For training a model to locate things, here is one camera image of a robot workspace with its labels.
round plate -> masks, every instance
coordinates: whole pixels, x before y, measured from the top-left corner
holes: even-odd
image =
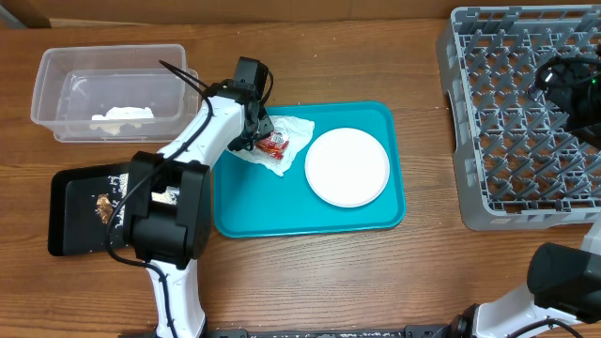
[[[384,147],[352,128],[328,131],[309,148],[304,172],[311,189],[337,207],[360,207],[378,197],[390,176]]]

teal tray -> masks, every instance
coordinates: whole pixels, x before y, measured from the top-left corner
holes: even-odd
[[[278,177],[260,164],[224,152],[214,167],[214,220],[230,238],[259,238],[387,229],[405,217],[406,204],[394,120],[382,103],[349,102],[268,108],[270,115],[315,121],[313,139],[297,154],[292,166]],[[382,194],[355,208],[335,207],[309,187],[304,161],[313,141],[337,128],[356,128],[384,146],[391,175]]]

wooden table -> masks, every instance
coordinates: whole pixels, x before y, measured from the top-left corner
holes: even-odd
[[[0,336],[115,337],[157,315],[142,269],[105,253],[46,250],[59,170],[127,161],[161,145],[68,145],[29,118],[48,48],[180,43],[207,82],[241,55],[275,75],[270,104],[380,100],[394,113],[408,212],[389,231],[237,240],[213,231],[199,268],[212,329],[399,328],[449,322],[525,282],[534,250],[578,247],[589,226],[484,233],[461,221],[453,120],[435,40],[445,21],[265,23],[0,32]],[[580,327],[601,337],[601,326]],[[564,332],[551,335],[566,336]]]

white object in plastic bin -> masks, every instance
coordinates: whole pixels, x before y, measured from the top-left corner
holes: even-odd
[[[113,107],[109,110],[106,115],[92,115],[92,121],[110,121],[110,120],[129,120],[129,119],[144,119],[152,118],[152,110],[146,108],[136,107]],[[121,126],[127,123],[115,123],[115,124],[91,124],[90,129],[96,130],[98,128],[106,131],[112,135],[118,135],[121,131]],[[142,128],[142,123],[129,123],[135,128]]]
[[[230,151],[230,153],[245,161],[263,164],[266,168],[274,172],[275,175],[282,177],[284,172],[292,166],[292,162],[299,151],[311,142],[316,123],[294,116],[270,116],[270,118],[275,131],[279,131],[290,137],[288,147],[284,151],[281,160],[274,159],[257,147],[251,151]]]
[[[50,49],[39,65],[31,119],[60,142],[172,141],[197,113],[198,99],[159,60],[193,72],[176,44]],[[149,107],[154,116],[117,135],[90,129],[114,124],[92,120],[112,107]]]
[[[313,142],[304,171],[311,189],[324,201],[337,207],[360,207],[384,191],[391,166],[374,136],[341,128]]]

red snack package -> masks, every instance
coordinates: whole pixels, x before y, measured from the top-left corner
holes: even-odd
[[[270,136],[257,142],[255,145],[274,159],[281,160],[284,157],[284,151],[288,148],[288,139],[288,135],[272,131]]]

